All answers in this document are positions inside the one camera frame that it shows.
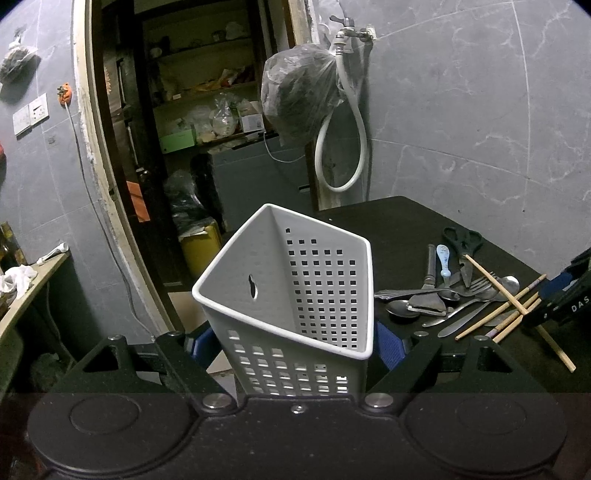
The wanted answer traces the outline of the dark grey cabinet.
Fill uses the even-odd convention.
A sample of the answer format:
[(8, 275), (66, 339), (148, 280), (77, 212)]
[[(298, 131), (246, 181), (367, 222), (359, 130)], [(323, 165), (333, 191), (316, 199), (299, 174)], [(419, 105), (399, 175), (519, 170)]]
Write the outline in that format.
[(235, 231), (266, 203), (314, 213), (304, 149), (280, 145), (277, 137), (216, 153), (214, 185), (224, 226)]

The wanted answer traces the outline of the wooden side counter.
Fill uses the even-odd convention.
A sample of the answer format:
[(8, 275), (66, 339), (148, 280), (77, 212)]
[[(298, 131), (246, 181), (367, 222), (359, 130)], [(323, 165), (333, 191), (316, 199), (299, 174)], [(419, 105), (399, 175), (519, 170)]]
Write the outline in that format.
[(12, 302), (6, 314), (1, 319), (1, 343), (4, 343), (7, 340), (14, 325), (31, 304), (35, 296), (69, 257), (70, 252), (60, 253), (59, 255), (50, 258), (43, 265), (33, 266), (33, 269), (37, 272), (37, 276), (32, 280), (26, 293), (20, 299), (15, 299)]

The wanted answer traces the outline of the small dark metal spoon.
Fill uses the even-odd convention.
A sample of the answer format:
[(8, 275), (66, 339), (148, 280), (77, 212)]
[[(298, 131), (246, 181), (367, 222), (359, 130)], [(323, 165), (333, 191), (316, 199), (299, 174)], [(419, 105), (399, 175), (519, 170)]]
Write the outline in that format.
[(390, 315), (401, 318), (417, 318), (420, 316), (419, 312), (409, 309), (409, 302), (407, 300), (402, 299), (390, 301), (386, 305), (386, 310)]

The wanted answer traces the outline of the hanging bag on wall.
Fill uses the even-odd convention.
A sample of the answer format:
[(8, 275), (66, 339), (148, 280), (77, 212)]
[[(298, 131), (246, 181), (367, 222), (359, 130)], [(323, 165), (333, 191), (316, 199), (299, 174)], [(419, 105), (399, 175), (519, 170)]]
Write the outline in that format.
[(13, 40), (1, 61), (0, 81), (2, 85), (10, 84), (16, 80), (37, 54), (38, 48), (36, 46), (23, 42), (26, 30), (27, 27), (22, 26), (14, 31)]

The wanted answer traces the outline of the metal butter knife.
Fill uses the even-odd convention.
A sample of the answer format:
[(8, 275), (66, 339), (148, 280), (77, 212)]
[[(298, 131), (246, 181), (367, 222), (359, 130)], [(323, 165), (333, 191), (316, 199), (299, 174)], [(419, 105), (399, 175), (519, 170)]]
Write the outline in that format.
[(446, 328), (442, 329), (438, 333), (438, 337), (439, 338), (446, 338), (446, 337), (454, 334), (455, 332), (460, 330), (462, 327), (464, 327), (467, 323), (469, 323), (474, 317), (478, 316), (489, 304), (490, 304), (490, 301), (484, 302), (481, 306), (479, 306), (474, 311), (463, 316), (462, 318), (455, 321), (454, 323), (448, 325)]

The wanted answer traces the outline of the black handled scissors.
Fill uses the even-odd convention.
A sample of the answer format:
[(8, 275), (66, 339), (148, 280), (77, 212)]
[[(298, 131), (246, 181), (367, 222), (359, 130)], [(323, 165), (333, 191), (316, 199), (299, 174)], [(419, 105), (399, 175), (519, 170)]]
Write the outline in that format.
[(470, 287), (474, 266), (466, 256), (473, 257), (482, 247), (484, 242), (482, 235), (477, 231), (462, 226), (448, 226), (444, 228), (443, 236), (454, 247), (458, 256), (462, 281), (466, 287)]

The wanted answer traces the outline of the white perforated plastic utensil basket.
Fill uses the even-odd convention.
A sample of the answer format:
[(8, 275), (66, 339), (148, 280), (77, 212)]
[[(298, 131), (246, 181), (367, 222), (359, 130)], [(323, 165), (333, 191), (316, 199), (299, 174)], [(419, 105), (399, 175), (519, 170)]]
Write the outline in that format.
[(375, 333), (367, 239), (264, 204), (214, 257), (192, 296), (245, 393), (365, 392)]

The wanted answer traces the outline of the plain wooden chopstick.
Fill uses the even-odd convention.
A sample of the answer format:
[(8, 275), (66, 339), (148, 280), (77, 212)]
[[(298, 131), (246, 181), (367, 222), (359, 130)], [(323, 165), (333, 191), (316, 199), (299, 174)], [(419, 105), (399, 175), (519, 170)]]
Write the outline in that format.
[(501, 342), (504, 338), (506, 338), (512, 331), (514, 331), (523, 321), (524, 317), (533, 312), (542, 302), (542, 299), (539, 297), (539, 293), (534, 293), (530, 298), (528, 298), (524, 304), (520, 302), (520, 299), (526, 295), (527, 293), (534, 290), (543, 280), (546, 279), (546, 275), (543, 274), (538, 277), (535, 281), (533, 281), (530, 285), (522, 289), (518, 294), (510, 294), (509, 290), (506, 287), (502, 287), (498, 280), (494, 280), (492, 275), (487, 273), (484, 268), (476, 262), (472, 257), (467, 256), (467, 259), (480, 270), (487, 279), (489, 279), (495, 287), (500, 289), (500, 293), (507, 299), (507, 301), (493, 311), (491, 314), (480, 320), (479, 322), (475, 323), (473, 326), (469, 327), (464, 332), (460, 333), (455, 337), (456, 340), (460, 340), (461, 338), (467, 336), (469, 333), (472, 333), (477, 328), (485, 325), (491, 318), (498, 316), (499, 314), (503, 313), (507, 310), (510, 306), (514, 306), (515, 310), (508, 315), (503, 321), (498, 323), (492, 330), (485, 334), (485, 337), (488, 339), (493, 340), (495, 343)]
[[(533, 281), (532, 283), (530, 283), (527, 287), (525, 287), (522, 291), (520, 291), (517, 295), (516, 295), (516, 299), (520, 300), (523, 296), (525, 296), (528, 292), (530, 292), (531, 290), (533, 290), (536, 286), (538, 286), (545, 278), (547, 277), (547, 274), (544, 273), (542, 274), (540, 277), (538, 277), (535, 281)], [(509, 308), (509, 306), (512, 305), (512, 303), (510, 301), (506, 301), (504, 304), (502, 304), (501, 306), (499, 306), (496, 310), (492, 311), (491, 313), (489, 313), (486, 317), (484, 317), (483, 319), (479, 320), (478, 322), (476, 322), (474, 325), (470, 326), (469, 328), (467, 328), (466, 330), (464, 330), (462, 333), (460, 333), (459, 335), (457, 335), (455, 337), (455, 340), (458, 341), (461, 338), (463, 338), (464, 336), (468, 335), (469, 333), (471, 333), (472, 331), (480, 328), (481, 326), (483, 326), (484, 324), (486, 324), (489, 320), (491, 320), (492, 318), (496, 317), (497, 315), (501, 314), (502, 312), (504, 312), (505, 310), (507, 310)]]

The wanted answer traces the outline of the white wall switch plate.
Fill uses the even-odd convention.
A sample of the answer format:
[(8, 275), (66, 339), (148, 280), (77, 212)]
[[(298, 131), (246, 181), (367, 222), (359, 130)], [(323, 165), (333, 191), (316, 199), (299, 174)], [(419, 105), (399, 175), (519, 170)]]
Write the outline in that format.
[(20, 136), (49, 117), (47, 95), (42, 94), (13, 114), (13, 132)]

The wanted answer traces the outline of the yellow container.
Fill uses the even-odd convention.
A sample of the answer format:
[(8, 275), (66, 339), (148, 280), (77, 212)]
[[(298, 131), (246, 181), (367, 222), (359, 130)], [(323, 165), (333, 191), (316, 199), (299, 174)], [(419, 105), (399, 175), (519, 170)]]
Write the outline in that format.
[(197, 221), (178, 237), (189, 272), (197, 279), (219, 251), (221, 233), (214, 218)]

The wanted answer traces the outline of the orange wall plug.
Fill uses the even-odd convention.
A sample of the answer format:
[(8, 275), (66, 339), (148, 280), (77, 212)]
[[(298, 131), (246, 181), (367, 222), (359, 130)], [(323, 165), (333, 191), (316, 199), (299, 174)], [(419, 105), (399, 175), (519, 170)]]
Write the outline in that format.
[(72, 96), (72, 88), (68, 82), (65, 82), (57, 87), (57, 98), (61, 107), (68, 107), (71, 103)]

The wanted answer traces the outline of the green box on shelf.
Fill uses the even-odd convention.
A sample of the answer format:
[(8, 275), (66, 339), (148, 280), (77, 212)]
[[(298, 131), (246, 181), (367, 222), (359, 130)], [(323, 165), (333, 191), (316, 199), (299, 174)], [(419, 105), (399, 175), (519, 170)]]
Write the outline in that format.
[(159, 138), (163, 154), (173, 153), (195, 145), (195, 134), (192, 129), (170, 133)]

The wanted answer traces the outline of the purple banded wooden chopstick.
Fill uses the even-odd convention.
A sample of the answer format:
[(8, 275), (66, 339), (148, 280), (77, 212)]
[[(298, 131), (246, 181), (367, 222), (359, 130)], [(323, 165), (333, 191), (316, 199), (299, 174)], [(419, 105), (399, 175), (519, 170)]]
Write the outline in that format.
[[(528, 309), (530, 308), (530, 306), (537, 300), (540, 299), (539, 298), (539, 294), (535, 293), (531, 298), (529, 298), (524, 306), (526, 307), (526, 310), (528, 311)], [(507, 327), (512, 321), (514, 321), (518, 316), (522, 315), (518, 310), (516, 310), (515, 312), (513, 312), (511, 315), (509, 315), (505, 320), (503, 320), (502, 322), (500, 322), (496, 327), (494, 327), (491, 331), (489, 331), (486, 336), (489, 338), (493, 338), (496, 334), (500, 333), (501, 330), (504, 327)]]

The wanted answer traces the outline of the metal fork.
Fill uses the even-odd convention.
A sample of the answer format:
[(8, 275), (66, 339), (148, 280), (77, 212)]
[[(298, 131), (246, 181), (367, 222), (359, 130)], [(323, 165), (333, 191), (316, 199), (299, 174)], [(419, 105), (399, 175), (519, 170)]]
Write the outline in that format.
[(452, 278), (456, 280), (450, 288), (441, 286), (440, 288), (427, 289), (406, 289), (406, 290), (392, 290), (384, 289), (376, 292), (374, 298), (382, 301), (390, 301), (394, 299), (410, 298), (413, 295), (426, 295), (428, 293), (443, 294), (445, 299), (456, 300), (459, 297), (469, 298), (481, 293), (492, 286), (492, 283), (486, 277), (480, 277), (474, 280), (469, 287), (466, 287), (460, 275), (453, 275)]

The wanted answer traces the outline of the clear plastic bag dark contents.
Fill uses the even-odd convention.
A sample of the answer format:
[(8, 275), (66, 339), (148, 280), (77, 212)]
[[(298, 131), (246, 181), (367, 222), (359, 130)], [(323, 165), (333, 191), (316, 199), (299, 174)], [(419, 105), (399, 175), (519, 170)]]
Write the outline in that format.
[(322, 122), (342, 103), (337, 57), (317, 44), (274, 54), (263, 67), (263, 116), (287, 146), (315, 139)]

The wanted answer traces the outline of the white blue ceramic spoon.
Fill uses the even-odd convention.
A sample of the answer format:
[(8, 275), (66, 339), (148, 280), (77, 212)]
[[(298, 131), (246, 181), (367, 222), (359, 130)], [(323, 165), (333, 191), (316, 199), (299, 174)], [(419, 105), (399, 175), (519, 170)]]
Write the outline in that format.
[(461, 280), (461, 274), (456, 272), (453, 274), (449, 268), (449, 261), (450, 261), (450, 249), (448, 246), (444, 244), (438, 244), (436, 247), (436, 254), (438, 256), (441, 271), (440, 276), (443, 281), (441, 285), (442, 291), (440, 292), (441, 297), (445, 301), (450, 302), (459, 302), (460, 295), (452, 290), (454, 285), (457, 285), (458, 282)]

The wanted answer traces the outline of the large metal spoon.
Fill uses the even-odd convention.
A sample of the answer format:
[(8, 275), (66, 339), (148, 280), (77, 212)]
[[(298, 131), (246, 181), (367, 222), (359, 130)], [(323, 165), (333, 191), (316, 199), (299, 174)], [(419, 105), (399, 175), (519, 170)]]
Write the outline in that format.
[[(520, 282), (516, 277), (505, 276), (505, 277), (499, 278), (499, 281), (511, 294), (517, 294), (519, 292)], [(477, 295), (475, 295), (471, 300), (469, 300), (469, 301), (465, 302), (464, 304), (460, 305), (459, 307), (453, 309), (450, 313), (447, 314), (446, 317), (437, 317), (435, 319), (428, 320), (428, 321), (422, 323), (422, 327), (423, 328), (431, 328), (431, 327), (434, 327), (437, 325), (441, 325), (445, 321), (450, 320), (458, 313), (462, 312), (463, 310), (465, 310), (469, 306), (475, 305), (476, 303), (482, 303), (482, 302), (487, 303), (487, 302), (491, 302), (491, 301), (498, 301), (498, 300), (504, 300), (504, 299), (505, 299), (505, 296), (496, 287), (491, 286), (491, 287), (487, 288), (486, 290), (484, 290), (483, 292), (480, 292)]]

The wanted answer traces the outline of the metal wall tap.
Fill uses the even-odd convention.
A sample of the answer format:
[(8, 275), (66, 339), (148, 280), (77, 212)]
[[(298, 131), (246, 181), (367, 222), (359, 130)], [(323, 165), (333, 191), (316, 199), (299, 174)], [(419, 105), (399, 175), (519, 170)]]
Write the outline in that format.
[(332, 41), (335, 54), (342, 55), (346, 52), (346, 44), (348, 44), (349, 39), (358, 39), (364, 43), (374, 42), (375, 31), (372, 28), (356, 28), (355, 21), (351, 17), (339, 18), (331, 15), (329, 19), (341, 25), (341, 29), (335, 33), (334, 41)]

